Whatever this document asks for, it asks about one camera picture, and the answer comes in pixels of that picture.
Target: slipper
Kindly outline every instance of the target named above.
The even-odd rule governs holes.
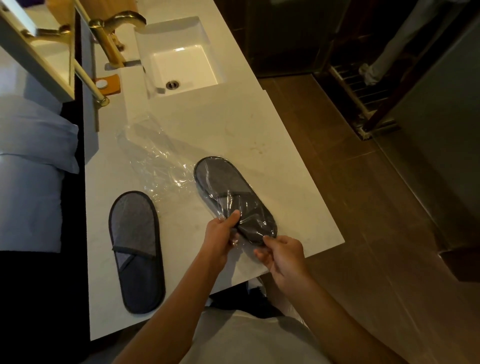
[[[263,236],[276,237],[275,220],[245,181],[226,159],[206,157],[193,170],[200,196],[218,216],[225,218],[240,210],[238,232],[254,245],[263,245]]]
[[[140,191],[120,195],[108,218],[125,308],[146,314],[165,298],[165,277],[158,215],[150,198]]]

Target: faucet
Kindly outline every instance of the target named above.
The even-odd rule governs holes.
[[[125,58],[111,37],[115,29],[122,24],[132,24],[137,28],[143,28],[147,24],[147,20],[139,13],[128,10],[115,14],[107,20],[93,19],[88,22],[88,26],[114,68],[125,67]]]
[[[32,43],[35,40],[48,40],[52,42],[60,42],[69,44],[72,32],[69,25],[62,25],[57,29],[37,29],[37,35],[33,35],[28,30],[24,29],[20,33],[24,36],[28,43]]]

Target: wooden floor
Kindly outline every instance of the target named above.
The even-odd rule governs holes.
[[[311,75],[260,84],[346,241],[308,259],[315,278],[410,363],[480,363],[480,284],[450,274],[375,142],[357,138]]]

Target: sink drain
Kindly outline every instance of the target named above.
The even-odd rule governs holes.
[[[180,82],[178,81],[168,81],[165,85],[165,87],[169,90],[176,90],[177,88],[179,88],[180,86]]]

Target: hand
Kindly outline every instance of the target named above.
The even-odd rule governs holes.
[[[215,218],[207,224],[204,243],[199,254],[204,254],[211,259],[218,273],[225,267],[228,252],[233,248],[230,242],[234,238],[231,229],[239,220],[240,211],[235,210],[228,219]]]
[[[288,295],[289,288],[295,286],[299,279],[310,277],[302,244],[285,235],[276,239],[264,236],[266,248],[255,249],[255,256],[265,265],[278,286]]]

